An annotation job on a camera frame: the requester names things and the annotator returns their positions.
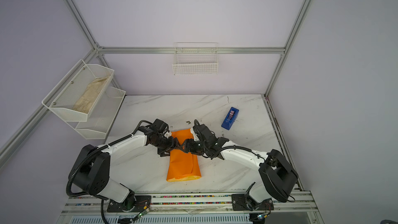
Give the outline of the aluminium frame rail front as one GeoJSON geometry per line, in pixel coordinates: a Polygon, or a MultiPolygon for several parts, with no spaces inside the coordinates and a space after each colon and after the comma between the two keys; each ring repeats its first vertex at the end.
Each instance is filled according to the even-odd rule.
{"type": "MultiPolygon", "coordinates": [[[[149,207],[151,214],[215,214],[237,211],[248,212],[245,200],[238,200],[236,193],[196,193],[196,194],[150,194],[149,201],[139,200],[139,207],[149,207]]],[[[295,191],[290,202],[276,199],[267,200],[266,210],[273,212],[319,212],[312,194],[308,191],[295,191]]],[[[94,197],[78,197],[67,200],[62,216],[99,214],[101,200],[94,197]]]]}

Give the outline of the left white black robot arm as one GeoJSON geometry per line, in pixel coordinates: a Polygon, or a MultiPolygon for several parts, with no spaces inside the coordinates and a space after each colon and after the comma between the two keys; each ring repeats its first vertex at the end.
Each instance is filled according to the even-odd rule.
{"type": "Polygon", "coordinates": [[[169,125],[156,119],[154,122],[141,120],[131,134],[113,142],[84,146],[69,173],[66,194],[69,197],[90,195],[126,206],[134,205],[134,191],[112,179],[110,171],[118,158],[148,145],[156,147],[164,156],[179,142],[172,136],[169,125]]]}

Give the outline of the blue tape dispenser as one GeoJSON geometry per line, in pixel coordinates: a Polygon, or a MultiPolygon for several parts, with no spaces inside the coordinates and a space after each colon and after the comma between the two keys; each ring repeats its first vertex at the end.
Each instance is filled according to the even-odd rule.
{"type": "Polygon", "coordinates": [[[238,117],[238,113],[239,113],[238,109],[231,107],[228,114],[226,115],[221,127],[226,130],[230,130],[238,117]]]}

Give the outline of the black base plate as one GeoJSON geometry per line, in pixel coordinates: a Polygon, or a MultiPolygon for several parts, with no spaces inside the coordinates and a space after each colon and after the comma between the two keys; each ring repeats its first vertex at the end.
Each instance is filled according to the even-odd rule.
{"type": "Polygon", "coordinates": [[[128,197],[124,202],[118,203],[111,200],[108,207],[108,213],[139,213],[150,207],[152,196],[134,195],[128,197]]]}
{"type": "Polygon", "coordinates": [[[255,201],[247,194],[232,194],[232,208],[234,211],[273,211],[274,205],[271,199],[261,203],[255,201]]]}

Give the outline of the beige cloth in shelf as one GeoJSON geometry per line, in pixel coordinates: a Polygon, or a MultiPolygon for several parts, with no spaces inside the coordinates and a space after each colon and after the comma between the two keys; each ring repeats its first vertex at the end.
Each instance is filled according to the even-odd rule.
{"type": "Polygon", "coordinates": [[[81,113],[88,114],[94,103],[99,96],[100,92],[104,88],[109,76],[97,78],[88,84],[83,95],[77,100],[73,106],[73,110],[81,113]]]}

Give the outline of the upper white mesh shelf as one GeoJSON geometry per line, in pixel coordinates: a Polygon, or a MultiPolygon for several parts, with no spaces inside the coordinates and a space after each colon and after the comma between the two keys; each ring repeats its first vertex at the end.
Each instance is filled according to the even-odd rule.
{"type": "Polygon", "coordinates": [[[42,105],[65,122],[86,122],[99,99],[110,85],[114,70],[99,64],[78,61],[62,81],[42,100],[42,105]],[[104,88],[88,114],[73,110],[77,100],[83,95],[88,84],[97,78],[109,76],[104,88]]]}

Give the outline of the white mesh shelf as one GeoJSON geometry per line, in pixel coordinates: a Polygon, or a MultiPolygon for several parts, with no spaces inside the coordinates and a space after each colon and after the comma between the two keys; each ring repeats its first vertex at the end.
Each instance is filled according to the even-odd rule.
{"type": "Polygon", "coordinates": [[[99,99],[110,85],[114,70],[99,64],[78,61],[62,81],[42,100],[42,105],[65,122],[86,122],[99,99]],[[104,88],[88,114],[73,110],[77,100],[83,95],[88,84],[97,78],[109,76],[104,88]]]}
{"type": "Polygon", "coordinates": [[[75,131],[83,138],[106,139],[125,98],[125,91],[109,86],[86,122],[79,122],[75,131]]]}

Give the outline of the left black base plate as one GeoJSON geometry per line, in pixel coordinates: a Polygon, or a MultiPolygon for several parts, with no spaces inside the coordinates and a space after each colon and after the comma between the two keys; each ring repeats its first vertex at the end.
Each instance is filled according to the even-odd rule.
{"type": "Polygon", "coordinates": [[[118,203],[111,200],[108,207],[108,213],[139,213],[150,207],[152,196],[134,195],[128,197],[124,202],[118,203]]]}

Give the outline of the yellow orange wrapping paper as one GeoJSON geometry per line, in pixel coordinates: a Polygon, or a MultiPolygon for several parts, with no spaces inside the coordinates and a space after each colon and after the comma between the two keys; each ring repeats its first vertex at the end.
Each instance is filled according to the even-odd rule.
{"type": "Polygon", "coordinates": [[[183,182],[202,177],[198,157],[174,149],[170,152],[170,164],[166,180],[168,182],[183,182]]]}

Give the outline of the lower white mesh shelf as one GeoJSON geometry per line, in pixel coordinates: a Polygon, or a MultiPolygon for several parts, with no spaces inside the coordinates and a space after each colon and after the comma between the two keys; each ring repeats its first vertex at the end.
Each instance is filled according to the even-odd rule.
{"type": "Polygon", "coordinates": [[[79,122],[75,131],[83,138],[106,139],[125,98],[125,91],[109,86],[86,122],[79,122]]]}

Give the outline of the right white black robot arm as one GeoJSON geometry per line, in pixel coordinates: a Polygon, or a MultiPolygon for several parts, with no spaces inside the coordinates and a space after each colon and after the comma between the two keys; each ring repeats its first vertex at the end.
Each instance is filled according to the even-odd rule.
{"type": "Polygon", "coordinates": [[[248,188],[249,201],[261,203],[271,198],[282,203],[294,201],[291,192],[298,174],[280,151],[264,152],[240,146],[225,137],[217,137],[204,124],[194,125],[190,131],[193,138],[178,145],[179,150],[209,159],[233,161],[259,173],[262,183],[248,188]]]}

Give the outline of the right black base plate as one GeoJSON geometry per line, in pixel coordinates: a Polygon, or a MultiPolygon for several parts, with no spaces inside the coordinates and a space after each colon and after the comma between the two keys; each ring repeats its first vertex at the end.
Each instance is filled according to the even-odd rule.
{"type": "Polygon", "coordinates": [[[232,208],[234,211],[273,211],[274,205],[271,199],[261,203],[255,201],[247,194],[232,194],[232,208]]]}

